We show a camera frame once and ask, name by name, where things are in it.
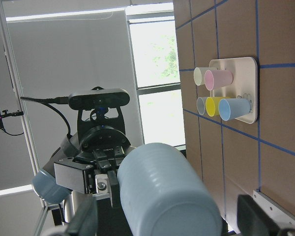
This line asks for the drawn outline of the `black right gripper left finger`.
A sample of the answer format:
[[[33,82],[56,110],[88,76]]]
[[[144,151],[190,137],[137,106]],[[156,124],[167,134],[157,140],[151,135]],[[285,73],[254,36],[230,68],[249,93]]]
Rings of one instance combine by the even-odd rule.
[[[71,194],[66,200],[66,221],[67,236],[95,236],[98,230],[96,198],[92,194]]]

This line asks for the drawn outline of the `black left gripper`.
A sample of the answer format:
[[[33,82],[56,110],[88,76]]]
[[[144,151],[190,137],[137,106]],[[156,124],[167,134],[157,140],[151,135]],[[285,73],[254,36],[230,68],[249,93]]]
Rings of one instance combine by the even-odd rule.
[[[90,194],[93,192],[93,167],[108,172],[112,208],[120,208],[120,185],[115,172],[126,155],[134,149],[125,135],[121,108],[109,118],[109,108],[95,108],[86,120],[78,111],[78,154],[74,159],[60,159],[54,163],[56,183],[68,189]]]

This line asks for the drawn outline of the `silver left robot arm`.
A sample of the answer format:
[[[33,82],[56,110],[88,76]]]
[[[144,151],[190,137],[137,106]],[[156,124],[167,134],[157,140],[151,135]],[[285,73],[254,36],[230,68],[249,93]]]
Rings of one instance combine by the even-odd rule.
[[[73,191],[82,194],[110,195],[111,206],[100,204],[100,212],[111,222],[125,224],[119,197],[118,169],[133,150],[125,135],[125,125],[120,107],[117,116],[106,114],[109,107],[92,110],[83,120],[83,110],[78,111],[77,132],[68,134],[49,162],[34,177],[32,184],[37,195],[51,204],[59,204]]]

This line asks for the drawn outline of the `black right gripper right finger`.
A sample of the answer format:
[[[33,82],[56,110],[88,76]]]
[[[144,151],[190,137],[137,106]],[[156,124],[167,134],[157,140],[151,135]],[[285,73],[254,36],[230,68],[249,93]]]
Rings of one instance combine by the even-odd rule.
[[[243,236],[276,236],[279,226],[250,195],[237,198],[237,226]]]

